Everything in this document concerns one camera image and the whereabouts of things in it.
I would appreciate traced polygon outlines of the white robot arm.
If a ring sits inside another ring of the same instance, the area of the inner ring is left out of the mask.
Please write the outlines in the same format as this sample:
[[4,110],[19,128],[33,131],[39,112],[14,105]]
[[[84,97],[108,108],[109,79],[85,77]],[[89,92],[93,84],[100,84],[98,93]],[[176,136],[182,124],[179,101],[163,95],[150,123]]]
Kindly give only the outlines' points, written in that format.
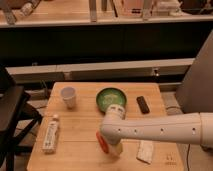
[[120,154],[122,139],[196,144],[213,148],[213,114],[190,113],[126,120],[125,108],[111,104],[96,133],[102,150]]

